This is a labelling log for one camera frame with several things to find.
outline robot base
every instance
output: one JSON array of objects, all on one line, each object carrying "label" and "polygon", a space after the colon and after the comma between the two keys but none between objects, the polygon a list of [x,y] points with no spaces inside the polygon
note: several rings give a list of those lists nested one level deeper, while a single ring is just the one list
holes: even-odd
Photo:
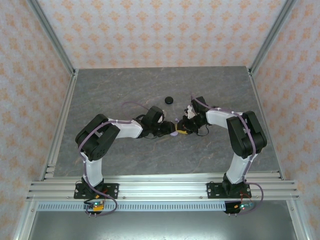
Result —
[{"label": "robot base", "polygon": [[224,174],[223,182],[209,182],[206,184],[206,192],[208,199],[240,199],[248,198],[246,195],[251,198],[251,189],[248,184],[240,182],[238,184],[232,184],[227,178],[227,175]]},{"label": "robot base", "polygon": [[[86,181],[84,181],[83,177],[81,178],[81,181],[82,182],[75,184],[75,190],[73,195],[74,199],[93,199],[96,195],[98,195],[88,186]],[[102,181],[94,188],[99,192],[105,193],[114,199],[118,198],[118,193],[119,193],[118,183],[104,183],[104,181]]]}]

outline aluminum frame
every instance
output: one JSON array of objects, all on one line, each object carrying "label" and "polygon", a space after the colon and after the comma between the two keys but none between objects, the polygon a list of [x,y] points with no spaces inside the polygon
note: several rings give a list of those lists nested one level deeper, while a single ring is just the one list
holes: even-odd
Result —
[{"label": "aluminum frame", "polygon": [[[191,173],[160,175],[106,176],[105,183],[120,184],[118,199],[121,201],[230,201],[238,199],[209,199],[206,183],[220,183],[223,173]],[[31,183],[27,201],[77,201],[73,199],[75,182],[80,177],[45,178]],[[295,181],[282,180],[279,172],[251,172],[247,181],[259,183],[264,190],[264,200],[298,200]],[[261,199],[261,191],[251,185],[253,200]]]},{"label": "aluminum frame", "polygon": [[25,203],[20,221],[13,237],[14,240],[29,239],[29,235],[36,217],[38,204],[38,201],[30,201]]},{"label": "aluminum frame", "polygon": [[72,74],[71,79],[69,81],[67,93],[64,97],[63,105],[60,111],[58,123],[55,129],[55,133],[53,136],[51,148],[47,157],[47,165],[49,166],[54,166],[57,162],[58,154],[59,154],[59,149],[63,137],[63,133],[65,130],[66,122],[67,122],[67,117],[69,113],[69,108],[72,100],[72,96],[74,93],[74,89],[76,86],[77,82],[77,77],[78,77],[78,72],[79,69],[76,69],[74,74]]},{"label": "aluminum frame", "polygon": [[312,236],[310,225],[307,224],[308,221],[303,202],[288,200],[286,204],[288,205],[296,237],[303,240],[316,239]]},{"label": "aluminum frame", "polygon": [[62,44],[60,43],[53,27],[51,26],[49,20],[47,19],[45,12],[41,8],[38,0],[25,0],[29,3],[30,8],[33,10],[34,14],[38,18],[44,32],[50,39],[54,49],[56,50],[57,54],[59,55],[64,67],[70,74],[73,74],[75,68],[73,67],[68,55],[66,54]]},{"label": "aluminum frame", "polygon": [[265,58],[269,48],[271,47],[272,43],[276,39],[278,32],[280,31],[281,27],[283,26],[284,22],[286,21],[287,17],[291,13],[291,9],[295,5],[297,0],[287,0],[277,19],[275,20],[273,26],[271,27],[266,39],[264,40],[258,54],[256,55],[250,69],[251,75],[255,75],[258,72],[259,66],[262,63],[263,59]]},{"label": "aluminum frame", "polygon": [[270,131],[269,131],[269,128],[268,128],[268,123],[267,123],[267,119],[266,119],[266,114],[265,114],[265,111],[264,111],[264,108],[262,107],[262,104],[261,104],[261,101],[260,101],[260,98],[259,98],[259,95],[258,95],[258,91],[257,91],[257,87],[256,87],[256,83],[255,83],[255,79],[254,79],[254,76],[251,75],[250,71],[248,70],[248,75],[249,75],[249,78],[250,78],[250,81],[251,81],[251,85],[252,85],[252,88],[253,88],[253,92],[254,92],[254,95],[255,95],[255,98],[256,98],[256,101],[258,103],[258,106],[259,106],[259,110],[261,112],[261,115],[262,115],[262,120],[263,120],[263,123],[265,125],[265,128],[266,128],[266,134],[268,136],[268,138],[270,139],[270,142],[268,144],[271,144],[272,145],[272,148],[274,149],[274,152],[275,152],[275,156],[276,156],[276,160],[278,162],[278,165],[279,165],[279,170],[280,170],[280,176],[282,179],[286,179],[286,176],[285,176],[285,171],[284,171],[284,168],[282,166],[282,163],[279,161],[280,157],[277,153],[277,151],[275,150],[275,147],[274,147],[274,138],[271,136],[270,134]]}]

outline wallpaper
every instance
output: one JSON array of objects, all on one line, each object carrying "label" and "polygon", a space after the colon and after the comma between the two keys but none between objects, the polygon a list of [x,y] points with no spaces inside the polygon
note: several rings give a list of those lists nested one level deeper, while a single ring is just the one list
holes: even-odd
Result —
[{"label": "wallpaper", "polygon": [[298,0],[255,77],[287,179],[320,235],[320,4]]},{"label": "wallpaper", "polygon": [[75,68],[249,67],[285,0],[40,0]]},{"label": "wallpaper", "polygon": [[26,0],[0,1],[0,239],[45,164],[70,75]]}]

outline yellow object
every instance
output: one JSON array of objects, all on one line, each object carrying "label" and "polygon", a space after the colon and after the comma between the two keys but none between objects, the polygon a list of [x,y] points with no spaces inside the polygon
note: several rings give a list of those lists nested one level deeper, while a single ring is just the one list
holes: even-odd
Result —
[{"label": "yellow object", "polygon": [[95,206],[93,208],[94,212],[102,211],[105,207],[103,205]]},{"label": "yellow object", "polygon": [[175,124],[175,130],[180,134],[188,134],[187,131],[178,130],[178,125]]},{"label": "yellow object", "polygon": [[187,131],[182,131],[182,130],[177,130],[177,132],[180,134],[188,134]]}]

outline purple object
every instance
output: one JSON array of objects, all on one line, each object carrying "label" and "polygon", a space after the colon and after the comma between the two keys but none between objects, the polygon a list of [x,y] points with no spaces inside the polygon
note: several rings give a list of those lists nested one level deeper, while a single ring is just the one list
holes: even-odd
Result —
[{"label": "purple object", "polygon": [[172,132],[172,133],[170,133],[170,136],[172,136],[172,137],[176,137],[176,136],[178,136],[178,132],[177,131],[174,131],[174,132]]}]

